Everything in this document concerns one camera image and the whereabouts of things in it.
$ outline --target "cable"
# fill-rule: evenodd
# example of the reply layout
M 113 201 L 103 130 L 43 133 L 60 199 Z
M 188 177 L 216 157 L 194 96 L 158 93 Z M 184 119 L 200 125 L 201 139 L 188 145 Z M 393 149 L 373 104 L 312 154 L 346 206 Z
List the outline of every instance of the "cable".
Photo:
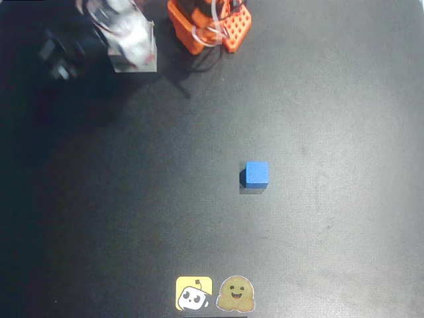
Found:
M 193 25 L 192 28 L 191 28 L 191 35 L 193 36 L 193 38 L 196 41 L 198 41 L 198 43 L 200 43 L 200 44 L 202 44 L 202 45 L 204 45 L 204 46 L 206 46 L 208 48 L 213 48 L 215 46 L 221 45 L 223 38 L 226 38 L 226 39 L 230 38 L 230 35 L 228 33 L 228 30 L 225 27 L 224 27 L 224 29 L 221 29 L 221 21 L 223 21 L 223 20 L 231 17 L 236 12 L 239 12 L 240 11 L 240 8 L 243 5 L 246 5 L 246 3 L 247 3 L 247 0 L 242 0 L 241 2 L 239 2 L 239 0 L 235 0 L 235 1 L 238 2 L 238 5 L 236 7 L 234 7 L 233 10 L 231 10 L 230 13 L 226 17 L 223 17 L 223 18 L 218 18 L 217 0 L 212 0 L 212 2 L 211 2 L 212 19 L 213 19 L 213 22 L 214 22 L 215 26 L 218 28 L 218 30 L 217 29 L 214 29 L 214 28 L 211 28 L 210 26 L 207 26 L 206 29 L 209 30 L 209 31 L 211 31 L 211 32 L 216 33 L 217 35 L 219 35 L 219 36 L 216 36 L 216 39 L 215 39 L 215 43 L 214 44 L 206 43 L 205 41 L 203 41 L 202 39 L 200 39 L 200 37 L 196 33 L 197 27 L 195 25 Z
M 240 3 L 238 3 L 238 5 L 233 10 L 230 11 L 230 13 L 226 17 L 220 18 L 219 20 L 223 21 L 225 19 L 228 19 L 229 17 L 231 17 L 236 12 L 239 12 L 242 5 L 246 5 L 246 4 L 247 4 L 247 0 L 242 0 Z
M 211 6 L 212 6 L 212 19 L 213 19 L 213 22 L 215 22 L 215 28 L 217 29 L 219 33 L 221 33 L 221 24 L 219 23 L 218 13 L 217 13 L 217 0 L 212 0 Z M 221 35 L 216 36 L 215 45 L 220 45 L 222 44 L 222 42 L 223 42 L 223 37 Z

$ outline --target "white robot part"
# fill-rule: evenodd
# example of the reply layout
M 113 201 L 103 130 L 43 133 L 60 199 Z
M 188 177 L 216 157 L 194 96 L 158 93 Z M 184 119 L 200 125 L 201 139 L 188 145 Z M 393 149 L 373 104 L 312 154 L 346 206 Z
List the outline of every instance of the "white robot part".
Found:
M 81 13 L 82 1 L 76 2 Z M 154 24 L 133 1 L 88 0 L 86 9 L 108 42 L 108 55 L 116 72 L 156 72 Z

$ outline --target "robot icon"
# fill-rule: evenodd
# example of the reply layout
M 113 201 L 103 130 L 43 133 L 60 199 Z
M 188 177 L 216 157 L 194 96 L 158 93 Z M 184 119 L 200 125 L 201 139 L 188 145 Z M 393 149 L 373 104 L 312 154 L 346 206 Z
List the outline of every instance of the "robot icon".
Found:
M 212 292 L 212 279 L 209 277 L 179 277 L 176 282 L 176 307 L 180 311 L 206 308 Z

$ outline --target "logo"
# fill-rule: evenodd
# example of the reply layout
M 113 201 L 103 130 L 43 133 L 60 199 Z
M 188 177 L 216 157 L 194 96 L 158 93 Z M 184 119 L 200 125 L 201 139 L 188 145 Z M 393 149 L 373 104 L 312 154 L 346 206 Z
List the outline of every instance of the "logo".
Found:
M 217 307 L 223 311 L 250 313 L 255 306 L 253 295 L 253 285 L 247 278 L 231 276 L 221 285 Z
M 199 310 L 209 305 L 213 284 L 209 277 L 181 276 L 176 283 L 178 310 Z

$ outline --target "blue cube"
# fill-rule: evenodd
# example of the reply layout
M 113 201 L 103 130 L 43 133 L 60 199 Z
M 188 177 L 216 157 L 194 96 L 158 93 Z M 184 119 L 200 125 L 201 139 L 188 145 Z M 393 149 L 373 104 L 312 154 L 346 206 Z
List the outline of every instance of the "blue cube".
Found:
M 270 182 L 270 165 L 267 162 L 247 162 L 246 189 L 266 189 Z

